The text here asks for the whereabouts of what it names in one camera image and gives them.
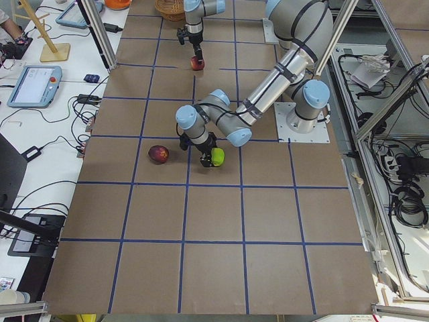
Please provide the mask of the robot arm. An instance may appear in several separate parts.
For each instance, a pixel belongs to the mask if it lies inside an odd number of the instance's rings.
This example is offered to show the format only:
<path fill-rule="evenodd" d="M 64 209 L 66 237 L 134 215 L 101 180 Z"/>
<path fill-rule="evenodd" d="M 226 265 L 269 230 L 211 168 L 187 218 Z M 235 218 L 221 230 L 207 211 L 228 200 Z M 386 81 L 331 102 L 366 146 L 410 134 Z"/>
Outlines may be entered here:
<path fill-rule="evenodd" d="M 176 127 L 182 130 L 180 148 L 186 151 L 190 146 L 196 147 L 201 153 L 200 163 L 206 168 L 223 163 L 217 156 L 217 137 L 207 130 L 207 123 L 213 122 L 233 146 L 241 147 L 251 139 L 251 126 L 282 94 L 296 100 L 287 120 L 289 128 L 298 133 L 312 130 L 330 98 L 324 82 L 305 77 L 306 69 L 318 62 L 332 36 L 333 18 L 328 3 L 268 1 L 265 13 L 285 54 L 258 87 L 235 111 L 229 107 L 227 94 L 217 89 L 176 112 Z"/>
<path fill-rule="evenodd" d="M 186 24 L 182 29 L 177 29 L 176 35 L 181 45 L 184 45 L 185 39 L 188 38 L 193 46 L 194 56 L 190 60 L 193 70 L 203 70 L 205 67 L 202 48 L 200 46 L 203 42 L 203 18 L 223 13 L 225 7 L 225 1 L 223 0 L 184 1 Z"/>

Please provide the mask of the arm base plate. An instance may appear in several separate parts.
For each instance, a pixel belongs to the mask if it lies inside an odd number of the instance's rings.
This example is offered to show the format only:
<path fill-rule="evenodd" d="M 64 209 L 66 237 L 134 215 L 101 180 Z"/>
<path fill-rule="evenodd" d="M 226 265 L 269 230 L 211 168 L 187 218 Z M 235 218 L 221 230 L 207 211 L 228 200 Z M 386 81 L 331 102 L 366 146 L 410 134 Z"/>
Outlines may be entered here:
<path fill-rule="evenodd" d="M 268 18 L 262 19 L 263 35 L 266 44 L 279 44 L 278 38 L 275 36 L 273 23 Z"/>
<path fill-rule="evenodd" d="M 329 144 L 330 138 L 322 110 L 318 118 L 310 121 L 296 115 L 296 104 L 274 103 L 278 141 L 282 143 Z"/>

